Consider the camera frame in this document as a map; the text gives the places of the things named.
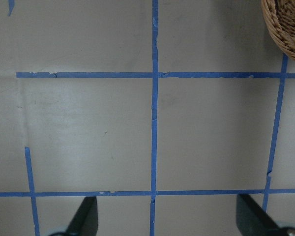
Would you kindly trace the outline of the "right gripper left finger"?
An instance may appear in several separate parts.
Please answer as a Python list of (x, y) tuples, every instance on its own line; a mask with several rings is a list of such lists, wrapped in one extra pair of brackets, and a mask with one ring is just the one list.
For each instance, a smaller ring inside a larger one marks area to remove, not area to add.
[(67, 229), (51, 236), (95, 236), (98, 232), (97, 197), (84, 197)]

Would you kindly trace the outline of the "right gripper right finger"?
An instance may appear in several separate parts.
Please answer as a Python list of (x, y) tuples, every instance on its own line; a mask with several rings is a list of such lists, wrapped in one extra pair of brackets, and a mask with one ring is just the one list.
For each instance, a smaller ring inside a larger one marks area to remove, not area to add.
[(295, 227), (278, 226), (248, 194), (236, 196), (236, 226), (242, 236), (295, 236)]

